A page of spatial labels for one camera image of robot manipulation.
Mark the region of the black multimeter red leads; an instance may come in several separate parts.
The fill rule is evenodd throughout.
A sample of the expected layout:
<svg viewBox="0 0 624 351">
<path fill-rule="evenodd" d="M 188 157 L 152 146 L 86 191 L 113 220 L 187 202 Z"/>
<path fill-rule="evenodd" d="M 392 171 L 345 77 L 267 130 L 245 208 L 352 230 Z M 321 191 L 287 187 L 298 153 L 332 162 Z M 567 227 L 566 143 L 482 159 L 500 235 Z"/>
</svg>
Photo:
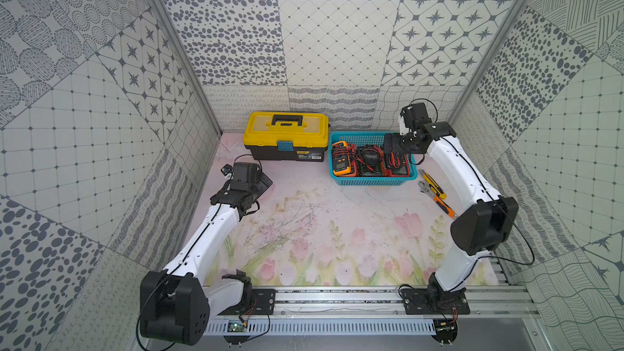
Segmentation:
<svg viewBox="0 0 624 351">
<path fill-rule="evenodd" d="M 398 169 L 406 165 L 405 154 L 401 148 L 401 135 L 385 133 L 383 135 L 383 159 L 387 169 Z"/>
</svg>

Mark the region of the dark green wide multimeter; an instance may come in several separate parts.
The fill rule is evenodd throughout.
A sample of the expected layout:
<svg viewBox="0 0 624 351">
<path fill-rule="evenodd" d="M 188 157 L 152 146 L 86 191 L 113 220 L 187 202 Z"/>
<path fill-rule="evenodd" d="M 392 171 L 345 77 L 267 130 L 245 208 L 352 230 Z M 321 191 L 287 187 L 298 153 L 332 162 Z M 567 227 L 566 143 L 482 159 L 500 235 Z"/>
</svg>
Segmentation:
<svg viewBox="0 0 624 351">
<path fill-rule="evenodd" d="M 383 152 L 378 146 L 367 145 L 357 148 L 357 165 L 361 177 L 383 177 Z"/>
</svg>

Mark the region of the yellow orange multimeter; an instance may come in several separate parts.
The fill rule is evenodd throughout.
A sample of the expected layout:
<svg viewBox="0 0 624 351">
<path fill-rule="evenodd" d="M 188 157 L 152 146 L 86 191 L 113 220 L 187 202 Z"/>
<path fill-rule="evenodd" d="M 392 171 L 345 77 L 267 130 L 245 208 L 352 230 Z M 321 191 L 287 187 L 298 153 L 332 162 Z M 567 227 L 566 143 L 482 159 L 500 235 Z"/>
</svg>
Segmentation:
<svg viewBox="0 0 624 351">
<path fill-rule="evenodd" d="M 332 173 L 337 177 L 356 177 L 356 146 L 338 141 L 331 146 Z"/>
</svg>

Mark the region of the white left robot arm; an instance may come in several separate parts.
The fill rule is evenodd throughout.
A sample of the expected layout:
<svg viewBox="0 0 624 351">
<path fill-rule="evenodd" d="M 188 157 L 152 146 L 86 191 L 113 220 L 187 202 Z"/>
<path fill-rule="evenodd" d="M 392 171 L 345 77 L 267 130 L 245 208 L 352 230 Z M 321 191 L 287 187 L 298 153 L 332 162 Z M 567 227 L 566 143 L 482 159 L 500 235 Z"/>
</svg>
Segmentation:
<svg viewBox="0 0 624 351">
<path fill-rule="evenodd" d="M 209 211 L 191 240 L 162 271 L 149 271 L 141 281 L 138 341 L 195 345 L 216 315 L 237 314 L 246 328 L 251 315 L 272 312 L 274 291 L 255 291 L 244 271 L 226 274 L 209 287 L 203 284 L 221 245 L 245 216 L 259 211 L 258 200 L 272 185 L 259 161 L 236 158 L 221 172 L 225 183 L 211 197 Z"/>
</svg>

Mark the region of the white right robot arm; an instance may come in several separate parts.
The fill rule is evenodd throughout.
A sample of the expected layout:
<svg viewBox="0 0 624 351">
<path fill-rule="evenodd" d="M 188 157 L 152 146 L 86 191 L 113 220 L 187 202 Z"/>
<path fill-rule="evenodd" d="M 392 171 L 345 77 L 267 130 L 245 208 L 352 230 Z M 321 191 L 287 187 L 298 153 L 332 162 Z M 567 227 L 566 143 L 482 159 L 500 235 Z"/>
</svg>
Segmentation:
<svg viewBox="0 0 624 351">
<path fill-rule="evenodd" d="M 459 215 L 450 227 L 452 248 L 427 286 L 432 298 L 458 298 L 479 260 L 492 258 L 492 251 L 509 238 L 518 203 L 487 182 L 450 124 L 433 122 L 424 103 L 403 107 L 398 122 L 398 146 L 435 161 L 458 195 Z"/>
</svg>

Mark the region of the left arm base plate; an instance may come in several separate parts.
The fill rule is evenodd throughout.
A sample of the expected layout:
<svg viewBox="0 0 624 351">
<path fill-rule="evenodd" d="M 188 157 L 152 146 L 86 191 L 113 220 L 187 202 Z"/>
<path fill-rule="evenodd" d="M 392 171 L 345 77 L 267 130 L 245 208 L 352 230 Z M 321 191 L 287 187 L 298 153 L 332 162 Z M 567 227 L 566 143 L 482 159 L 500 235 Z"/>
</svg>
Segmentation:
<svg viewBox="0 0 624 351">
<path fill-rule="evenodd" d="M 242 294 L 241 315 L 272 315 L 276 303 L 275 289 L 255 289 Z"/>
</svg>

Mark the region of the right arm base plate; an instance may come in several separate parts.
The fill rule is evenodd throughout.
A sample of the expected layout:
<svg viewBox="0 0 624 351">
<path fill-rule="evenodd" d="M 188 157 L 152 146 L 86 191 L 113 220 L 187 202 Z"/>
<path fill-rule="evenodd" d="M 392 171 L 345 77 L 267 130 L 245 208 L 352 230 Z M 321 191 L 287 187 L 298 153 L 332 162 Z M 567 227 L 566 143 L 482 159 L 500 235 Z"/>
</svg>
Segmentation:
<svg viewBox="0 0 624 351">
<path fill-rule="evenodd" d="M 466 289 L 455 292 L 430 292 L 401 285 L 397 290 L 407 315 L 469 315 L 471 308 Z"/>
</svg>

